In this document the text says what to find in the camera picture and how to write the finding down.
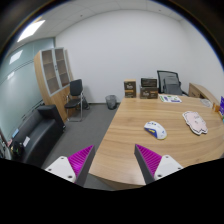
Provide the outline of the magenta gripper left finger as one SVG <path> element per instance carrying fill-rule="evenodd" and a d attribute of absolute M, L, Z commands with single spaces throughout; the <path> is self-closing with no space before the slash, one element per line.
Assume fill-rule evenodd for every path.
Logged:
<path fill-rule="evenodd" d="M 69 157 L 60 156 L 46 171 L 83 187 L 95 156 L 95 147 L 90 145 Z"/>

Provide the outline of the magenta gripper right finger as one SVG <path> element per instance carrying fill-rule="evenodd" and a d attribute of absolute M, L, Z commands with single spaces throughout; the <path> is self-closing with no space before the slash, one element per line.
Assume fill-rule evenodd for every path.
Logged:
<path fill-rule="evenodd" d="M 139 144 L 135 145 L 134 155 L 146 184 L 182 169 L 182 166 L 170 155 L 161 156 Z"/>

